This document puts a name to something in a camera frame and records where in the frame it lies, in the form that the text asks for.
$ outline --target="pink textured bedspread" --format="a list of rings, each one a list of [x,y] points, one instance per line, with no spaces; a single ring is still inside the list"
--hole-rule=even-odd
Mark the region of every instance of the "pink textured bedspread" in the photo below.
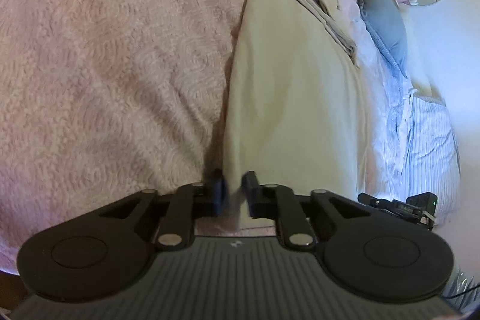
[[[244,0],[0,0],[0,269],[33,233],[221,165]]]

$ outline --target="beige cloth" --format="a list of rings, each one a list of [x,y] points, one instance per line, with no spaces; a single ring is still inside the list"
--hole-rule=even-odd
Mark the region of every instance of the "beige cloth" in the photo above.
[[[324,188],[355,198],[363,189],[364,92],[337,5],[247,0],[224,138],[232,194],[239,196],[248,170],[261,183],[281,183],[299,194]],[[242,228],[268,224],[248,220],[243,207]]]

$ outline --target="bed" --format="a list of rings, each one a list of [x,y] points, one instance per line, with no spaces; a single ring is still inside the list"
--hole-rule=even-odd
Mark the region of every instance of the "bed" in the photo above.
[[[391,91],[398,85],[357,0],[337,1],[338,18],[355,43],[368,123],[357,151],[360,179],[344,195],[366,190],[392,198],[408,135],[406,125],[389,133]],[[245,3],[0,0],[1,270],[16,273],[18,249],[37,231],[144,188],[172,192],[224,166]],[[402,84],[398,103],[409,100],[410,90]],[[398,123],[408,118],[402,111]],[[271,222],[239,218],[237,186],[230,192],[229,214],[200,223],[200,232],[272,232]]]

